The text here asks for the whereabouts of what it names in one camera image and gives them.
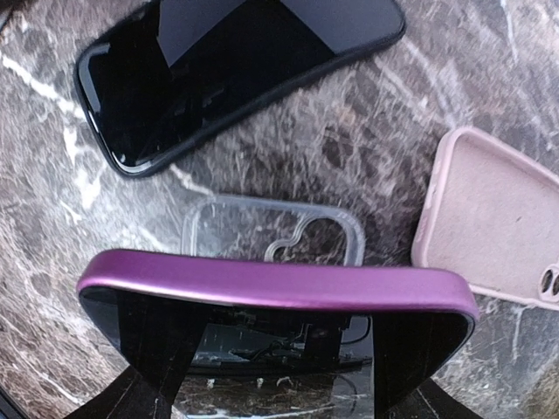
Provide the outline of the clear phone case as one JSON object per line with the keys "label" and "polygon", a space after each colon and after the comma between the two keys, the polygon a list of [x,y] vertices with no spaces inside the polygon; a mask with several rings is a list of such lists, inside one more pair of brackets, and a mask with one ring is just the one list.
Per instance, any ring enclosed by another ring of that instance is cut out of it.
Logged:
{"label": "clear phone case", "polygon": [[345,209],[250,196],[194,201],[183,220],[180,252],[205,258],[357,267],[364,229]]}

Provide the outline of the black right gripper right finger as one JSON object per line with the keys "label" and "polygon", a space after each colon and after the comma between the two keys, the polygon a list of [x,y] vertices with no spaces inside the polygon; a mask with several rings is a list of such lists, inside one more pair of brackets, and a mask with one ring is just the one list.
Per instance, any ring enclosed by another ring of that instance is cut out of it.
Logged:
{"label": "black right gripper right finger", "polygon": [[462,313],[387,312],[372,316],[375,417],[389,411],[431,378],[472,334]]}

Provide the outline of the pink phone case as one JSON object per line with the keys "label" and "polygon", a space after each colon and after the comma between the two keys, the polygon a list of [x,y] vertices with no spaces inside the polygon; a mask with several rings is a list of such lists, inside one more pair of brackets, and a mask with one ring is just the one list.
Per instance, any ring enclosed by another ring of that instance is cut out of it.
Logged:
{"label": "pink phone case", "polygon": [[411,262],[454,271],[478,294],[557,310],[557,174],[478,128],[445,134]]}

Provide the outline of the purple smartphone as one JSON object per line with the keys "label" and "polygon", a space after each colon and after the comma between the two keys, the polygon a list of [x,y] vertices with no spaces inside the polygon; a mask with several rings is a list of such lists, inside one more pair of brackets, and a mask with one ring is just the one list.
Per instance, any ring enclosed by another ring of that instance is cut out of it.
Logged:
{"label": "purple smartphone", "polygon": [[274,264],[112,250],[93,258],[81,292],[136,292],[210,307],[187,375],[312,374],[371,366],[372,316],[479,311],[441,270]]}

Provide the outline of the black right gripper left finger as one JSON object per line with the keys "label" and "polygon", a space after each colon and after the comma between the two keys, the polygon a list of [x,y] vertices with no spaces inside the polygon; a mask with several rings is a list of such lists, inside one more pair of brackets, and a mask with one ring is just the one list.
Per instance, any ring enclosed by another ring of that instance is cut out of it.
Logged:
{"label": "black right gripper left finger", "polygon": [[136,292],[81,292],[84,310],[128,367],[70,418],[169,418],[210,307]]}

